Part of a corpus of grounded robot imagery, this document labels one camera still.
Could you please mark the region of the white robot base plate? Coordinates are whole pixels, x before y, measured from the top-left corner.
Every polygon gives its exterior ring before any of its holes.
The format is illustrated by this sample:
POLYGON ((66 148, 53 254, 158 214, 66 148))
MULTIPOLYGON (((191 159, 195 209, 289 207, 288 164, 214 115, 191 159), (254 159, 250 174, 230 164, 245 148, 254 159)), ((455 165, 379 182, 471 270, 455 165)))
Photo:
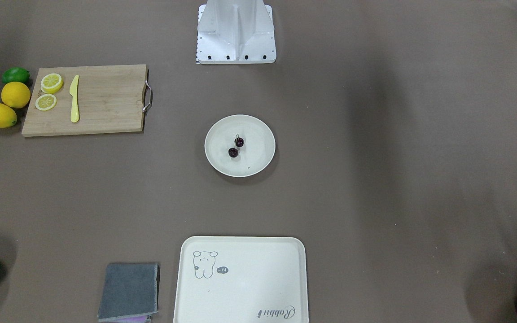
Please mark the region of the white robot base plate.
POLYGON ((208 0, 197 12, 198 64, 276 61, 273 10, 264 1, 208 0))

